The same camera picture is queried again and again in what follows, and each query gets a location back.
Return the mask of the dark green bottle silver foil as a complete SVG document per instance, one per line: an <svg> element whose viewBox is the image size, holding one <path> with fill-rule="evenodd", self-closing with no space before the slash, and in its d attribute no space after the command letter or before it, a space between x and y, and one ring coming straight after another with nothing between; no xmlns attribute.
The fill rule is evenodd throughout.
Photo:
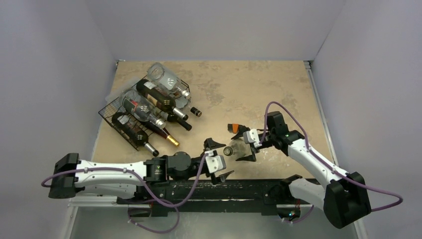
<svg viewBox="0 0 422 239"><path fill-rule="evenodd" d="M136 90L161 111L173 113L182 120L188 119L188 115L176 107L175 100L151 81L141 79L136 83Z"/></svg>

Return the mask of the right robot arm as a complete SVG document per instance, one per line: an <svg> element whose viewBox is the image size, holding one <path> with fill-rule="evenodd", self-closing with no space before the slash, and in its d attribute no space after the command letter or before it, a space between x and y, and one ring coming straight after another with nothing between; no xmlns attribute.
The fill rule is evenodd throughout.
<svg viewBox="0 0 422 239"><path fill-rule="evenodd" d="M229 123L227 130L242 139L250 148L250 156L238 156L238 161L254 162L255 154L268 147L282 151L301 164L316 180L312 183L300 176L292 176L281 184L280 198L287 203L302 199L321 209L328 221L341 229L372 212L365 181L357 172L348 173L314 150L305 136L289 130L280 112L265 117L263 130Z"/></svg>

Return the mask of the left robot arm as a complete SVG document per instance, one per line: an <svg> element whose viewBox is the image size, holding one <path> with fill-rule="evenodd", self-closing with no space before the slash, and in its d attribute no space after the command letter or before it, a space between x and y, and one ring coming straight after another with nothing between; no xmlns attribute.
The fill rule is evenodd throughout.
<svg viewBox="0 0 422 239"><path fill-rule="evenodd" d="M193 187L204 174L213 184L223 183L231 172L216 176L226 169L223 155L217 149L223 144L208 138L205 150L192 158L186 152L153 157L132 163L98 163L81 160L78 153L68 153L56 162L54 173L41 185L49 188L51 199L69 199L77 194L111 195L121 199L132 199L141 204L158 195L152 191L154 186L167 184L170 180L188 181L194 178Z"/></svg>

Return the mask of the tall clear bottle no cap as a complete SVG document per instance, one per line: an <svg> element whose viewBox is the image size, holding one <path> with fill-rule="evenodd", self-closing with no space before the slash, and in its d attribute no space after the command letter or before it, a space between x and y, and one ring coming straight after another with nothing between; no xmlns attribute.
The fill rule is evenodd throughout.
<svg viewBox="0 0 422 239"><path fill-rule="evenodd" d="M249 155L251 154L251 147L249 144L245 144L242 139L235 139L230 142L228 146L223 149L223 154L229 156L235 160L236 154Z"/></svg>

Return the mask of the clear round bottle silver cap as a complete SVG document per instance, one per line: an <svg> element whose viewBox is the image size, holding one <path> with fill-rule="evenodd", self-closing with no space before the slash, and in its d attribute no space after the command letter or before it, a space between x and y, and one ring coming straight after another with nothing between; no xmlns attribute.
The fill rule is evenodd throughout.
<svg viewBox="0 0 422 239"><path fill-rule="evenodd" d="M166 126L166 123L156 116L154 106L135 89L126 89L118 100L123 108L139 121L150 121L159 128Z"/></svg>

